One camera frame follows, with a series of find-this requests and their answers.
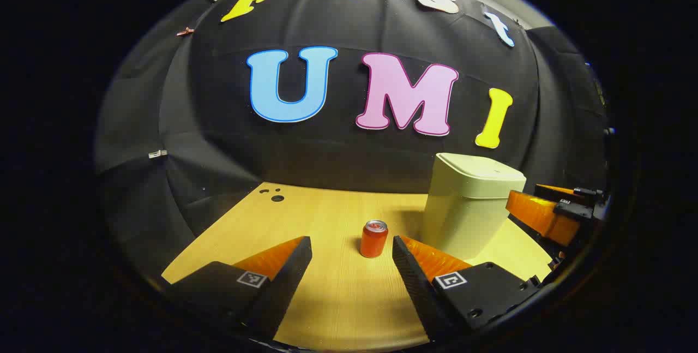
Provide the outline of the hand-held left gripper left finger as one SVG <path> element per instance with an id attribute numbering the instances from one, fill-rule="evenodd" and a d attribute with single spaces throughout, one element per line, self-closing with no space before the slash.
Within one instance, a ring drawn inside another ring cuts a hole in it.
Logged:
<path id="1" fill-rule="evenodd" d="M 222 331 L 272 340 L 311 259 L 311 239 L 300 236 L 233 265 L 209 262 L 165 295 Z"/>

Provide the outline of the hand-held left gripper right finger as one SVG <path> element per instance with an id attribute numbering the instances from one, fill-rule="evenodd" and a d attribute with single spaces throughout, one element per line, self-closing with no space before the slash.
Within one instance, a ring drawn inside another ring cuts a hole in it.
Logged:
<path id="1" fill-rule="evenodd" d="M 494 262 L 469 265 L 406 236 L 394 236 L 392 259 L 429 341 L 467 334 L 499 320 L 540 288 Z"/>

